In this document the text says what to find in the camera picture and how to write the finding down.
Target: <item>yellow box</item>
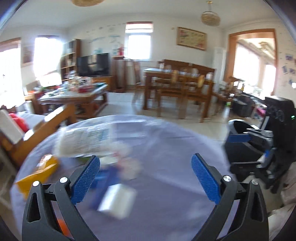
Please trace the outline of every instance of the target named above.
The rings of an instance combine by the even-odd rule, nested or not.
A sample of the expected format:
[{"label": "yellow box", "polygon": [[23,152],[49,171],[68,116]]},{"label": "yellow box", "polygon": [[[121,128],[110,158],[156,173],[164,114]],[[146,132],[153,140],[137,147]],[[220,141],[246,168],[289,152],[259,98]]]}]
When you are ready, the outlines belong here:
[{"label": "yellow box", "polygon": [[38,163],[37,169],[34,173],[16,182],[24,197],[27,199],[34,181],[39,181],[44,184],[48,177],[50,177],[55,172],[58,165],[59,160],[54,155],[44,155]]}]

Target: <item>blue object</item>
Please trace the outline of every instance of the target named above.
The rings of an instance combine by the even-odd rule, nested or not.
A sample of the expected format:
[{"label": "blue object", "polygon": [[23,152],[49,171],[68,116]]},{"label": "blue object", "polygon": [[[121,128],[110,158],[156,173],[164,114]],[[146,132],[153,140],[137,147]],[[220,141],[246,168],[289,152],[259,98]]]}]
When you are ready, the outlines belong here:
[{"label": "blue object", "polygon": [[83,200],[99,170],[100,159],[94,156],[88,167],[81,173],[76,183],[72,186],[71,202],[73,205]]},{"label": "blue object", "polygon": [[102,170],[98,173],[94,180],[94,182],[96,182],[94,184],[96,186],[96,194],[94,201],[91,204],[91,208],[97,210],[108,187],[120,182],[118,173],[119,170],[115,166],[109,166],[107,170]]},{"label": "blue object", "polygon": [[251,140],[249,134],[232,134],[229,135],[226,142],[248,142]]},{"label": "blue object", "polygon": [[208,199],[218,205],[221,200],[220,187],[208,168],[197,155],[192,156],[191,167],[202,185]]}]

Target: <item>ceiling light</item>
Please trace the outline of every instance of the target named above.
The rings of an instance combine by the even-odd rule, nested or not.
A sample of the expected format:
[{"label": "ceiling light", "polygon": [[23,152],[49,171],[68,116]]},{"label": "ceiling light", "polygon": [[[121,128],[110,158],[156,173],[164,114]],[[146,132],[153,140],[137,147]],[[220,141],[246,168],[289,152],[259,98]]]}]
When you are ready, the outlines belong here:
[{"label": "ceiling light", "polygon": [[90,7],[97,5],[103,1],[104,0],[72,0],[72,3],[79,7]]},{"label": "ceiling light", "polygon": [[208,26],[219,26],[220,20],[221,20],[220,17],[218,16],[217,13],[211,11],[212,10],[211,4],[213,2],[207,1],[207,3],[209,4],[209,10],[202,13],[202,16],[201,16],[202,22]]},{"label": "ceiling light", "polygon": [[273,59],[275,59],[274,49],[270,46],[269,43],[267,43],[267,42],[260,42],[259,45],[261,46],[261,48],[259,48],[260,50],[262,50],[268,56],[270,56]]}]

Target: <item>white pillow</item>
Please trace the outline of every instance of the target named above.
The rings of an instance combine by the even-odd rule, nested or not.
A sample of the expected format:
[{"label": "white pillow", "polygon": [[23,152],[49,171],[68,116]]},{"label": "white pillow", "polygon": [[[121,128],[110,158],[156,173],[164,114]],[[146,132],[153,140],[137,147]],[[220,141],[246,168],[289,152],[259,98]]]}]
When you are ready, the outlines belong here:
[{"label": "white pillow", "polygon": [[6,110],[0,110],[0,131],[13,143],[17,144],[24,136],[24,132],[9,116]]}]

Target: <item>orange object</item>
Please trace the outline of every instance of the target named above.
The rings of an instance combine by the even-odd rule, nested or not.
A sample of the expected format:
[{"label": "orange object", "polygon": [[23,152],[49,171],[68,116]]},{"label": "orange object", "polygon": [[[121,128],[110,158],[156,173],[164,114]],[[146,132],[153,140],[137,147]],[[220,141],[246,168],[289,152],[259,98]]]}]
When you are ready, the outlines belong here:
[{"label": "orange object", "polygon": [[65,221],[63,219],[58,219],[57,222],[59,223],[59,227],[61,228],[63,234],[67,237],[70,237],[71,233]]},{"label": "orange object", "polygon": [[17,116],[15,113],[10,113],[9,116],[15,121],[19,128],[22,129],[23,132],[26,133],[29,130],[29,126],[23,118]]}]

